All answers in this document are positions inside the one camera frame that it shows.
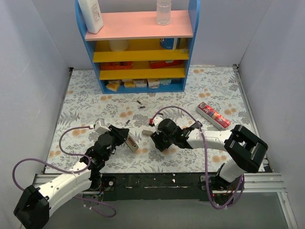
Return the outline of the red toothpaste box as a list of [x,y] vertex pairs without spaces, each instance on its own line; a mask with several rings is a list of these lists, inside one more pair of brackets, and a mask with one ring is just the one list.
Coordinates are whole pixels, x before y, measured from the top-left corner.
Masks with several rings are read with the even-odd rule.
[[195,110],[220,131],[226,130],[231,125],[226,118],[220,115],[205,102],[200,103]]

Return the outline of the white air conditioner remote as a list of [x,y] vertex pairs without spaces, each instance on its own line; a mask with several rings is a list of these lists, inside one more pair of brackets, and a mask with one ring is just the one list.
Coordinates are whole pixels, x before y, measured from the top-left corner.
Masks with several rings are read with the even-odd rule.
[[138,145],[130,135],[127,137],[125,143],[129,147],[129,149],[134,153],[139,149]]

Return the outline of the clear plastic water bottle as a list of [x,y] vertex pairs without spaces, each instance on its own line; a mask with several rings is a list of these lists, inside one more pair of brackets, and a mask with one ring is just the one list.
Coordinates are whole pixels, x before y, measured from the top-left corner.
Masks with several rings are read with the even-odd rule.
[[171,0],[157,0],[156,21],[159,25],[168,25],[171,21]]

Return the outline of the floral patterned table mat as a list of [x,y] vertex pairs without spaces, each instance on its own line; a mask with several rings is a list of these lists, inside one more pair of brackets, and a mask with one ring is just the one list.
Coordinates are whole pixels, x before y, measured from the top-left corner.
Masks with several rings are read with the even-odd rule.
[[160,152],[151,138],[142,134],[142,130],[150,129],[148,121],[158,110],[181,128],[198,120],[204,130],[215,130],[196,112],[201,102],[224,116],[231,126],[241,124],[253,128],[239,82],[229,67],[191,67],[183,92],[140,94],[103,94],[94,71],[74,70],[47,159],[51,166],[45,172],[56,173],[73,166],[80,154],[97,140],[98,134],[87,126],[99,118],[106,125],[129,128],[139,147],[135,153],[126,145],[118,147],[102,169],[104,173],[202,172],[205,169],[215,172],[230,159],[225,151],[210,149],[204,153],[201,149],[171,146]]

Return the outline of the blue wooden shelf unit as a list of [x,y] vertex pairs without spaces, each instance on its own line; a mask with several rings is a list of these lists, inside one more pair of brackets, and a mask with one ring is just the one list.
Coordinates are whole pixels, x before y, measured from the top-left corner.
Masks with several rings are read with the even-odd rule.
[[[187,10],[173,10],[171,22],[165,26],[157,24],[154,11],[102,13],[104,27],[92,34],[75,1],[77,25],[102,93],[113,93],[106,88],[108,80],[150,78],[171,78],[172,82],[157,89],[120,86],[116,93],[183,92],[199,26],[200,6],[199,0],[191,0]],[[163,49],[160,38],[180,38],[180,46],[175,50]],[[113,52],[109,40],[128,40],[129,48]],[[159,69],[149,65],[149,61],[163,60],[182,60],[183,63]],[[126,70],[101,70],[102,62],[133,62],[133,66]]]

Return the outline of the grey remote battery cover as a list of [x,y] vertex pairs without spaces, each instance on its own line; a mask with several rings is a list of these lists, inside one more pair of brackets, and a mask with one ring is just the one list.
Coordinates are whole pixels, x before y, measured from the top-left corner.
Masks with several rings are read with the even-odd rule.
[[142,134],[145,136],[150,136],[151,134],[153,134],[153,131],[150,130],[142,130]]

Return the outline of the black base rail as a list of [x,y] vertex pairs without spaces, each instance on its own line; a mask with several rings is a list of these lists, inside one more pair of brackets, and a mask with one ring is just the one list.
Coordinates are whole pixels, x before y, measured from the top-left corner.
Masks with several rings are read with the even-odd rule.
[[208,201],[208,192],[231,195],[237,188],[238,179],[225,184],[208,174],[209,190],[206,188],[204,173],[106,173],[96,182],[94,188],[85,194],[99,194],[104,201],[117,200],[185,200]]

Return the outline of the white plastic bottle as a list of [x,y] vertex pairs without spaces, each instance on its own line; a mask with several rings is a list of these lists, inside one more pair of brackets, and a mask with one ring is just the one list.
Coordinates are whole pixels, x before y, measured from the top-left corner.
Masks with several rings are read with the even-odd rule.
[[78,0],[89,33],[97,34],[104,26],[98,0]]

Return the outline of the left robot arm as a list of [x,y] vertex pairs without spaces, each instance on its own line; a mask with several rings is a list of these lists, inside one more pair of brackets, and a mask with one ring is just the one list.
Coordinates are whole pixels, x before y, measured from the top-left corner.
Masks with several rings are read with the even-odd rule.
[[64,203],[85,190],[96,191],[101,187],[100,170],[129,136],[128,128],[113,125],[102,127],[94,124],[88,127],[100,135],[94,146],[80,155],[80,160],[69,170],[63,170],[55,179],[35,187],[22,189],[22,195],[13,214],[26,229],[41,229],[50,216]]

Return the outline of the yellow red small box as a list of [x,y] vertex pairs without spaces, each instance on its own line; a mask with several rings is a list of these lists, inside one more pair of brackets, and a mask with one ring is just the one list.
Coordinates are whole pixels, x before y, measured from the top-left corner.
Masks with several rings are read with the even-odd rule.
[[116,92],[120,88],[121,80],[109,80],[106,88],[110,91]]

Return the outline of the blue white round container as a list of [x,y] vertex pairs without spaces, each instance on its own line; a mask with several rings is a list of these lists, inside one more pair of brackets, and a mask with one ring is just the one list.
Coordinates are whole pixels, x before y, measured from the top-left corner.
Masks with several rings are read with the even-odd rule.
[[175,50],[180,46],[180,38],[160,38],[160,46],[166,50]]

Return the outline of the black TV remote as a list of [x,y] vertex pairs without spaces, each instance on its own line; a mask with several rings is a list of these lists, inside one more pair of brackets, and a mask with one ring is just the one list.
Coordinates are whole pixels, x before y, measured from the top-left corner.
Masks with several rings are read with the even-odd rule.
[[200,121],[196,121],[194,124],[191,125],[192,128],[199,129],[203,126]]

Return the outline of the yellow white small box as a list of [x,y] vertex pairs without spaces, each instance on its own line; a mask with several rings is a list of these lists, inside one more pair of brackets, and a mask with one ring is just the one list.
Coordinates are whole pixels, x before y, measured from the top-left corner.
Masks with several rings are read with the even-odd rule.
[[125,81],[124,82],[124,87],[125,88],[135,88],[136,84],[133,81]]

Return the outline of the white orange small carton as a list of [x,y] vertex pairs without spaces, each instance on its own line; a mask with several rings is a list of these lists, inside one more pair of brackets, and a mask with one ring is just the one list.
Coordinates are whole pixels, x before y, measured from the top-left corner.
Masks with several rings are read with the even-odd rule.
[[148,83],[148,88],[150,88],[150,89],[157,89],[160,87],[160,80],[157,78],[147,79],[147,83]]

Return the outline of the teal white small box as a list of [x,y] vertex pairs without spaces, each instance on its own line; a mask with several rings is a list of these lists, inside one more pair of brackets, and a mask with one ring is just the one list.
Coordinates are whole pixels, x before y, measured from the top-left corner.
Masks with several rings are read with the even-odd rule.
[[160,85],[170,85],[172,80],[171,78],[160,78]]

